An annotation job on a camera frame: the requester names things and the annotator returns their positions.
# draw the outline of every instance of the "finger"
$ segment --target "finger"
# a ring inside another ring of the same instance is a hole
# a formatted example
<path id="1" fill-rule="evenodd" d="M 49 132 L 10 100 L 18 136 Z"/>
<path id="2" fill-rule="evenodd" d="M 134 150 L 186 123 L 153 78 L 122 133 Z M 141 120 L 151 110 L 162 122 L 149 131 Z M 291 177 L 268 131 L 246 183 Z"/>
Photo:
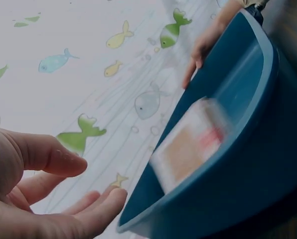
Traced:
<path id="1" fill-rule="evenodd" d="M 203 66 L 203 61 L 202 61 L 202 59 L 200 58 L 200 59 L 198 59 L 198 60 L 196 61 L 196 68 L 197 68 L 197 69 L 200 69 L 200 68 L 202 68 L 202 66 Z"/>
<path id="2" fill-rule="evenodd" d="M 73 177 L 87 168 L 87 161 L 67 150 L 50 135 L 28 134 L 0 129 L 19 151 L 24 170 L 43 170 L 61 177 Z"/>
<path id="3" fill-rule="evenodd" d="M 14 187 L 11 190 L 11 192 L 9 194 L 7 194 L 4 202 L 10 206 L 15 207 L 15 208 L 20 208 L 24 211 L 33 213 L 26 198 L 21 193 L 21 191 L 18 189 L 18 187 Z"/>
<path id="4" fill-rule="evenodd" d="M 62 214 L 66 214 L 66 215 L 77 214 L 82 210 L 86 209 L 87 207 L 89 207 L 92 203 L 98 200 L 99 197 L 100 197 L 100 193 L 98 191 L 89 192 L 82 199 L 80 199 L 76 204 L 64 210 Z"/>
<path id="5" fill-rule="evenodd" d="M 16 187 L 24 195 L 28 204 L 32 205 L 48 196 L 64 179 L 64 177 L 41 172 L 30 178 L 22 179 Z"/>
<path id="6" fill-rule="evenodd" d="M 106 200 L 94 210 L 75 215 L 75 218 L 81 222 L 85 234 L 89 238 L 101 234 L 121 212 L 126 197 L 126 190 L 115 188 L 110 192 Z"/>
<path id="7" fill-rule="evenodd" d="M 91 211 L 93 209 L 95 209 L 97 206 L 99 206 L 101 203 L 103 203 L 107 197 L 109 196 L 109 194 L 114 190 L 118 188 L 117 186 L 109 186 L 104 192 L 103 194 L 99 197 L 98 200 L 96 200 L 94 203 L 92 203 L 89 207 L 85 208 L 84 210 L 81 211 L 81 213 L 84 212 L 88 212 Z"/>
<path id="8" fill-rule="evenodd" d="M 196 62 L 193 58 L 190 59 L 189 61 L 189 64 L 187 66 L 187 69 L 186 69 L 186 72 L 185 72 L 185 76 L 184 76 L 184 80 L 183 80 L 183 83 L 182 83 L 182 87 L 184 89 L 187 88 L 189 82 L 190 82 L 190 79 L 192 78 L 192 75 L 194 74 L 196 70 Z"/>

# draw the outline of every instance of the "hand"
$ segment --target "hand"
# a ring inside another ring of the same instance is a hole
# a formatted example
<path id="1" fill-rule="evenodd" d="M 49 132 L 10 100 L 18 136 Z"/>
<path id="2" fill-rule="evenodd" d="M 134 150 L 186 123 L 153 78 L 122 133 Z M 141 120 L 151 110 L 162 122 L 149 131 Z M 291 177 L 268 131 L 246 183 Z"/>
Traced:
<path id="1" fill-rule="evenodd" d="M 182 82 L 184 89 L 187 88 L 195 70 L 202 68 L 205 58 L 221 36 L 223 30 L 221 25 L 214 23 L 196 39 Z"/>
<path id="2" fill-rule="evenodd" d="M 101 234 L 122 210 L 125 190 L 90 192 L 61 214 L 36 215 L 30 209 L 66 177 L 86 168 L 86 160 L 52 136 L 0 129 L 0 239 L 92 239 Z M 44 172 L 21 180 L 24 170 Z"/>

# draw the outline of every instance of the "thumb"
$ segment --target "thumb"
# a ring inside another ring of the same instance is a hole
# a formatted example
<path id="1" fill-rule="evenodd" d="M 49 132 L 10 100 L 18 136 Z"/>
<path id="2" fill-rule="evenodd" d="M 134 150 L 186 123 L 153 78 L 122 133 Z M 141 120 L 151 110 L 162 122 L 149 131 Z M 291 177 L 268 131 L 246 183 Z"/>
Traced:
<path id="1" fill-rule="evenodd" d="M 121 212 L 126 197 L 127 192 L 124 189 L 116 188 L 101 204 L 94 208 L 90 205 L 85 211 L 75 215 L 34 215 L 32 219 L 35 223 L 31 227 L 32 233 L 27 238 L 92 239 L 102 234 Z"/>
<path id="2" fill-rule="evenodd" d="M 61 177 L 73 177 L 87 168 L 87 161 L 66 149 L 53 136 L 18 133 L 0 129 L 17 149 L 24 170 L 43 170 Z"/>

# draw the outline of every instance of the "white fish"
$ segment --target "white fish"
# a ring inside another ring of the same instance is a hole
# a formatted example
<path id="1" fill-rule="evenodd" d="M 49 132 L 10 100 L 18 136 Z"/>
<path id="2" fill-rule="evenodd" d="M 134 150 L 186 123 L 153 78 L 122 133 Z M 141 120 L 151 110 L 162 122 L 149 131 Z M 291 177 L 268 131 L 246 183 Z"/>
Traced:
<path id="1" fill-rule="evenodd" d="M 63 55 L 48 56 L 43 59 L 39 64 L 39 72 L 52 73 L 64 66 L 69 58 L 79 59 L 79 57 L 72 56 L 69 49 L 65 48 Z"/>
<path id="2" fill-rule="evenodd" d="M 147 120 L 158 111 L 161 96 L 169 96 L 167 92 L 160 91 L 156 83 L 152 82 L 150 86 L 153 90 L 140 94 L 134 103 L 135 110 L 142 120 Z"/>

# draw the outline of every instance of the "child's hand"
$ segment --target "child's hand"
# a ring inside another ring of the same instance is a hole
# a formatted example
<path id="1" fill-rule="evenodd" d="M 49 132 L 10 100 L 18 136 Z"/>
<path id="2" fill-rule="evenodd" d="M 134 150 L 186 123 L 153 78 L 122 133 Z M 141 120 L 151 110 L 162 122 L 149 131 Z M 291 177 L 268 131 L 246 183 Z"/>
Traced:
<path id="1" fill-rule="evenodd" d="M 212 25 L 197 38 L 182 83 L 182 87 L 184 89 L 186 89 L 186 87 L 188 86 L 196 68 L 199 69 L 203 66 L 205 58 L 207 57 L 208 53 L 213 48 L 219 37 L 222 35 L 227 25 L 238 13 L 238 11 L 245 7 L 244 2 L 245 0 L 228 0 L 225 6 L 221 9 L 219 14 L 214 19 Z"/>
<path id="2" fill-rule="evenodd" d="M 220 25 L 213 24 L 197 38 L 182 83 L 184 89 L 188 86 L 195 70 L 200 69 L 203 66 L 205 58 L 221 36 L 222 32 L 223 29 Z"/>

